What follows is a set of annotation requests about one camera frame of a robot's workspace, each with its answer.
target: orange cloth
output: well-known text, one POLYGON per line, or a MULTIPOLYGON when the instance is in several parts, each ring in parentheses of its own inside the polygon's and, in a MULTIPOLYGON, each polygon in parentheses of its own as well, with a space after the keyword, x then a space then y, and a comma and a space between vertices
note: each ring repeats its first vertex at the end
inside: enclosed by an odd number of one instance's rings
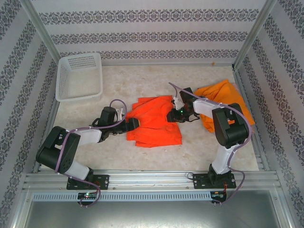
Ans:
MULTIPOLYGON (((203 87, 198 89, 195 93, 197 96, 205 96, 209 100, 221 102, 223 104, 238 103, 242 109, 244 116, 249 120, 250 125, 255 124, 251 117, 250 112, 246 108, 245 102, 242 96, 238 93, 235 87, 226 79, 218 84, 203 87)), ((209 132, 214 132, 213 120, 205 115, 200 115, 203 125, 209 132)))
POLYGON ((140 126, 127 132, 127 140, 136 140, 136 146, 149 148, 181 145, 177 123, 167 122, 167 114, 173 108, 172 99, 172 96, 139 98, 126 118, 137 118, 140 126))

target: perforated metal strip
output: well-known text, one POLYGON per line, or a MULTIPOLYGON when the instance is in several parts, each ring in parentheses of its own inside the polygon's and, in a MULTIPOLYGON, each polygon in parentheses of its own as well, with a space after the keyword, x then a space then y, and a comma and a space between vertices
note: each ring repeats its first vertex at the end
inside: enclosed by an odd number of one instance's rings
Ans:
MULTIPOLYGON (((34 202, 77 201, 76 192, 35 193, 34 202)), ((201 201, 211 200, 209 191, 192 192, 102 192, 99 201, 201 201)))

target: patterned wallpaper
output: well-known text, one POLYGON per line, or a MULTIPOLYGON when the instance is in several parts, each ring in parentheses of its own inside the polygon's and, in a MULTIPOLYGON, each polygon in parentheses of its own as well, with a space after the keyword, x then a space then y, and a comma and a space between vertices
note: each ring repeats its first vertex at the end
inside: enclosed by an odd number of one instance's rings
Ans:
POLYGON ((61 56, 103 65, 232 64, 265 0, 33 0, 61 56))
POLYGON ((304 5, 276 3, 239 69, 271 169, 304 227, 304 5))
POLYGON ((10 223, 55 96, 57 65, 17 0, 0 1, 0 227, 10 223))

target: white plastic basket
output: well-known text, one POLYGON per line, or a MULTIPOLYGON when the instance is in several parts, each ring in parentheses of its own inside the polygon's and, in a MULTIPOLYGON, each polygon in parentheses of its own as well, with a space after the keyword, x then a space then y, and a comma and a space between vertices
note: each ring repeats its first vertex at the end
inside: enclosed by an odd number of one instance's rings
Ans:
POLYGON ((59 60, 56 100, 80 101, 101 99, 103 73, 98 53, 63 57, 59 60))

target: marble floor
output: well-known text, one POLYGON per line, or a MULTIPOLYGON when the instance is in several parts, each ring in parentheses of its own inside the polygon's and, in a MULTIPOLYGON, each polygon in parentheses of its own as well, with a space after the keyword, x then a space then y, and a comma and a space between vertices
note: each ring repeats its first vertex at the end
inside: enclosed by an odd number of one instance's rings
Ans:
MULTIPOLYGON (((100 117, 104 106, 113 99, 122 99, 130 110, 138 97, 174 95, 168 82, 179 87, 199 87, 224 79, 234 82, 229 66, 106 66, 103 67, 104 91, 100 101, 60 103, 54 126, 67 129, 88 126, 100 117)), ((121 108, 122 104, 114 103, 121 108)), ((216 156, 218 142, 201 121, 179 123, 182 134, 180 146, 156 148, 136 147, 126 135, 110 135, 102 143, 78 147, 75 159, 92 169, 114 170, 208 170, 216 156)), ((251 143, 235 155, 232 167, 244 171, 258 171, 251 143)))

